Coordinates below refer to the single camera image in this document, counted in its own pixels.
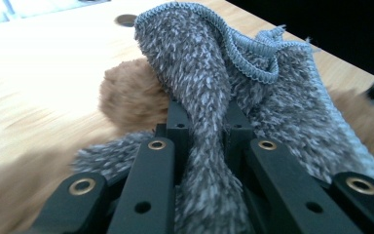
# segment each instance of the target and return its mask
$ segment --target brown faux fur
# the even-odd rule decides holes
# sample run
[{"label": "brown faux fur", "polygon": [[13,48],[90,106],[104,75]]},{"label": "brown faux fur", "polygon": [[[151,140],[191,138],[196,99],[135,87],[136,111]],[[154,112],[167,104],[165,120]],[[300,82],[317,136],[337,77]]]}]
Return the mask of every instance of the brown faux fur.
[{"label": "brown faux fur", "polygon": [[329,94],[344,119],[355,130],[357,137],[374,155],[374,106],[366,95],[358,94],[355,90],[346,92],[331,90]]},{"label": "brown faux fur", "polygon": [[100,109],[120,135],[166,122],[168,95],[145,58],[107,70],[100,92]]},{"label": "brown faux fur", "polygon": [[[331,91],[356,134],[374,155],[374,107],[353,92]],[[100,87],[100,109],[117,129],[86,136],[73,145],[53,145],[19,157],[0,167],[0,234],[27,229],[45,201],[66,177],[76,151],[165,122],[168,96],[145,58],[123,62],[105,72]]]}]

